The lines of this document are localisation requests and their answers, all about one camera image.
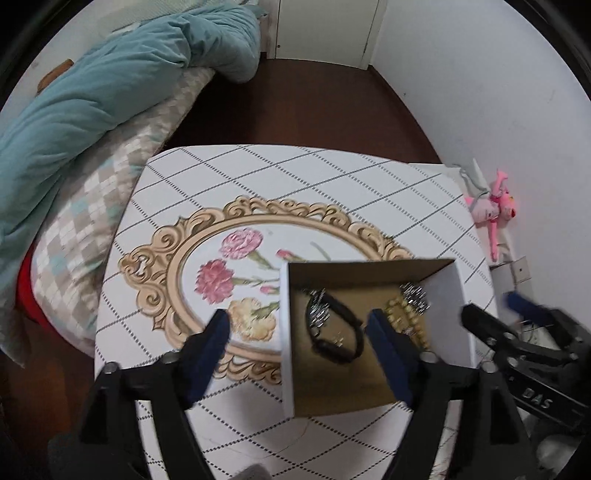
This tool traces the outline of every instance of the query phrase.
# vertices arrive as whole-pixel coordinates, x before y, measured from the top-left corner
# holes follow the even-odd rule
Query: blanket
[[[182,69],[234,82],[258,67],[260,31],[246,7],[222,4],[152,20],[94,47],[47,87],[0,138],[0,348],[24,364],[14,310],[20,263],[72,160],[107,131],[171,95]]]
[[[244,5],[258,4],[258,0],[230,0],[236,4]],[[137,2],[106,14],[96,22],[98,34],[105,39],[112,32],[123,27],[130,27],[134,24],[165,15],[179,14],[195,8],[209,7],[220,4],[220,0],[150,0],[149,2]]]

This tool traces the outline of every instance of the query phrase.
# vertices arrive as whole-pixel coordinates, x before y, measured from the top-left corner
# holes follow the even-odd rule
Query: pink panther plush
[[[499,219],[511,220],[515,216],[515,199],[505,187],[505,180],[509,176],[501,171],[496,171],[496,181],[487,199],[475,199],[465,197],[466,203],[474,219],[474,223],[487,222],[488,238],[491,242],[491,257],[493,261],[499,259],[499,251],[496,240],[496,229]]]

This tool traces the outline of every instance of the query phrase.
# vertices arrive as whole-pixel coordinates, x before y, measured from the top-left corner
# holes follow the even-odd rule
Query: flower print
[[[268,342],[273,337],[277,325],[277,319],[272,314],[279,308],[273,305],[263,307],[262,303],[254,298],[232,300],[228,307],[230,326],[232,331],[240,335],[243,340],[258,340]]]
[[[272,285],[263,285],[259,288],[259,291],[265,295],[279,295],[279,288],[273,287]]]
[[[210,304],[221,303],[232,296],[233,275],[234,270],[226,268],[225,260],[210,260],[199,268],[195,291]]]
[[[254,277],[254,278],[234,277],[232,279],[232,283],[234,283],[234,285],[250,285],[251,287],[258,287],[259,285],[263,285],[265,283],[272,283],[272,282],[278,282],[278,281],[279,281],[279,278],[269,278],[268,280],[265,280],[264,278],[259,278],[259,277]]]
[[[243,228],[230,233],[223,241],[220,253],[224,258],[239,260],[254,252],[262,242],[262,233],[252,228]]]
[[[278,256],[282,260],[285,260],[286,262],[305,262],[306,261],[305,258],[302,258],[299,255],[296,255],[295,253],[290,252],[289,250],[279,249],[279,250],[277,250],[276,256]]]

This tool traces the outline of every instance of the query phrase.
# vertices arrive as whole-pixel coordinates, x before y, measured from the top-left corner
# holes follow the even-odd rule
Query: grid pattern
[[[118,273],[120,257],[150,242],[156,228],[203,207],[223,207],[237,196],[291,198],[339,205],[355,220],[377,226],[417,257],[454,257],[466,301],[496,314],[492,282],[461,192],[445,175],[383,158],[277,145],[179,148],[152,159],[125,211],[106,267],[95,367],[117,361],[146,365],[169,344],[135,304],[135,290]],[[253,463],[274,477],[381,478],[411,412],[403,404],[315,419],[286,419],[281,387],[244,380],[212,381],[189,411],[194,432],[215,477],[225,479]],[[444,477],[455,439],[457,408],[433,468]],[[166,478],[148,402],[138,418],[155,479]]]

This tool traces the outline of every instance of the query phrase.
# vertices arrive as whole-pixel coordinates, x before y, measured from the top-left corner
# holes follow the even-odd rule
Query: white tablecloth
[[[253,220],[259,213],[271,220]],[[287,220],[274,223],[270,215]],[[329,217],[340,222],[336,228],[348,228],[343,238],[297,220],[328,222]],[[219,225],[224,227],[216,231]],[[241,257],[223,250],[225,238],[237,231],[250,235],[244,254],[259,244],[254,256],[252,251]],[[178,348],[217,307],[241,312],[248,304],[247,314],[268,307],[267,330],[232,334],[218,378],[189,411],[214,475],[228,478],[260,463],[281,480],[381,478],[410,411],[397,404],[286,419],[274,364],[279,332],[270,318],[277,315],[278,265],[289,254],[307,260],[368,257],[351,247],[351,231],[373,232],[382,246],[398,243],[416,257],[457,258],[466,300],[496,314],[472,218],[457,185],[446,176],[384,158],[317,148],[179,148],[148,162],[119,226],[101,295],[95,371],[108,361],[123,368],[153,362]],[[375,251],[388,255],[379,246]],[[177,272],[174,281],[172,271]],[[199,287],[200,275],[208,274],[214,276],[216,290]],[[148,402],[139,402],[138,418],[152,475],[166,478]],[[453,427],[444,430],[435,477],[444,474],[454,435]]]

